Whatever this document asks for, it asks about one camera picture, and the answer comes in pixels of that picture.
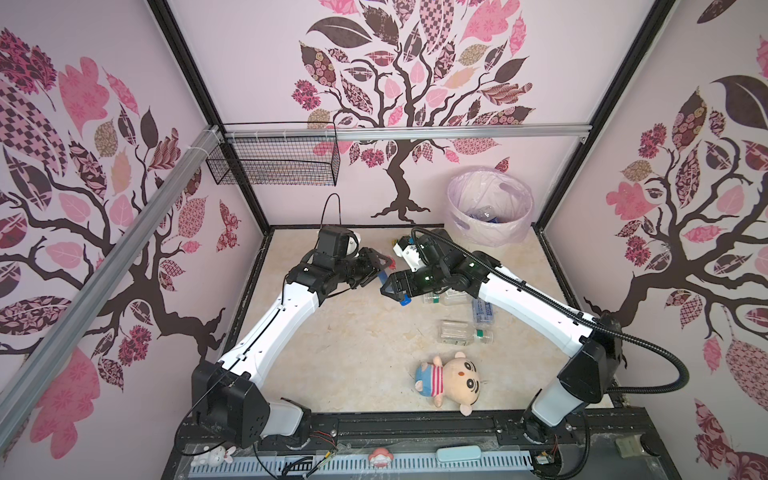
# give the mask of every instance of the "pink wall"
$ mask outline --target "pink wall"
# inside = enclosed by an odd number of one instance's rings
[[[5,386],[205,123],[141,0],[13,2],[0,28]],[[238,189],[203,166],[0,475],[159,476],[191,372],[220,348],[260,240]]]
[[[350,127],[418,126],[417,113],[422,107],[424,125],[447,123],[454,115],[464,115],[461,124],[473,124],[476,118],[468,113],[475,101],[479,106],[478,117],[516,108],[508,116],[527,124],[589,122],[652,2],[556,3],[555,6],[552,2],[532,0],[172,2],[225,121],[301,121],[313,115],[315,119],[335,118],[337,124],[351,117]],[[331,19],[329,28],[312,28],[325,18]],[[346,24],[356,25],[362,33],[336,37],[335,32],[340,30],[333,26],[340,22],[351,22]],[[405,57],[393,60],[398,44],[403,48],[413,45],[408,38],[414,31],[421,45],[426,46],[424,62]],[[300,42],[310,49],[303,50]],[[482,78],[483,82],[490,81],[479,87],[485,59],[496,48],[501,48],[501,57]],[[378,64],[367,56],[374,52],[379,53],[374,55]],[[322,75],[317,75],[316,80],[308,73],[308,61],[315,75],[316,68],[321,74],[328,67],[333,68],[326,75],[326,84],[319,81]],[[499,73],[505,70],[504,65],[509,67],[515,61],[521,67],[514,77]],[[429,73],[436,65],[444,75],[434,75],[430,80]],[[373,75],[366,79],[360,74],[354,78],[348,71],[371,71],[372,67],[378,78]],[[419,71],[424,73],[421,79]],[[305,87],[298,88],[298,81],[306,82],[301,84]],[[418,99],[428,83],[429,95]],[[381,93],[375,90],[376,84]],[[504,84],[507,95],[482,93]],[[406,90],[412,92],[410,101]],[[355,102],[353,97],[363,100]],[[371,101],[370,108],[365,98]],[[405,114],[395,121],[392,114],[400,108],[404,108]],[[368,164],[353,161],[356,157],[350,157],[349,152],[355,150],[350,150],[347,144],[341,146],[337,188],[259,185],[255,191],[271,223],[318,223],[316,199],[330,191],[340,193],[343,220],[347,223],[442,222],[445,186],[450,177],[469,166],[494,167],[507,159],[508,172],[531,186],[538,215],[563,161],[572,151],[574,138],[496,141],[498,144],[480,149],[462,148],[451,141],[436,141],[435,146],[426,147],[423,142],[400,142],[400,156],[393,155],[391,159],[385,155],[387,142],[381,141],[359,146],[361,156],[368,149],[372,149],[372,158],[376,151],[382,152],[381,163]],[[423,156],[414,160],[412,152],[417,147],[430,150],[431,160]],[[372,218],[378,213],[383,215]]]
[[[631,399],[683,478],[768,478],[766,18],[681,2],[548,228],[580,297],[688,366],[679,392]],[[671,380],[625,352],[623,385]]]

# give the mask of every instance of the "pink flower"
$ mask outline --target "pink flower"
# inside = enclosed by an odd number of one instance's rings
[[[355,0],[320,0],[320,4],[323,7],[328,7],[333,10],[333,13],[339,13],[341,15],[357,13]]]
[[[609,192],[605,196],[605,202],[608,205],[616,205],[614,213],[621,215],[622,220],[642,217],[656,207],[645,200],[643,187],[640,184],[630,185],[627,182],[621,182],[618,191]]]

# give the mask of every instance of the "stuffed doll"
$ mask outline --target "stuffed doll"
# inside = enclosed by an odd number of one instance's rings
[[[442,406],[442,397],[458,403],[459,411],[467,416],[472,413],[472,405],[480,395],[480,378],[475,364],[467,360],[464,353],[458,352],[453,360],[445,365],[439,356],[432,363],[423,362],[416,369],[416,392],[424,396],[435,397],[435,406]]]

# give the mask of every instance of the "white trash bag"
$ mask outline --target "white trash bag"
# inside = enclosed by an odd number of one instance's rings
[[[533,195],[528,185],[492,169],[475,168],[448,184],[448,219],[473,243],[500,247],[522,242],[531,227]]]

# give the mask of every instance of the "beige floor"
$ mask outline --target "beige floor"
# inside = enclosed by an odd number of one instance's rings
[[[361,245],[393,256],[392,240],[409,229],[360,229]],[[522,243],[478,247],[455,232],[454,240],[483,250],[530,284],[563,300],[557,281],[533,232]],[[280,293],[283,276],[314,246],[317,230],[278,230],[261,271],[240,337],[245,336]],[[405,262],[398,259],[397,270]],[[374,280],[328,299],[296,331],[277,358],[263,387],[267,398],[286,397],[314,412],[415,411],[436,409],[413,389],[416,367],[434,355],[453,357],[456,346],[440,343],[441,319],[470,320],[469,305],[408,306],[379,293]],[[475,409],[524,409],[533,395],[554,378],[566,356],[542,335],[512,315],[496,309],[491,345],[462,347],[482,379]],[[607,397],[600,406],[610,406]],[[457,409],[450,401],[443,409]]]

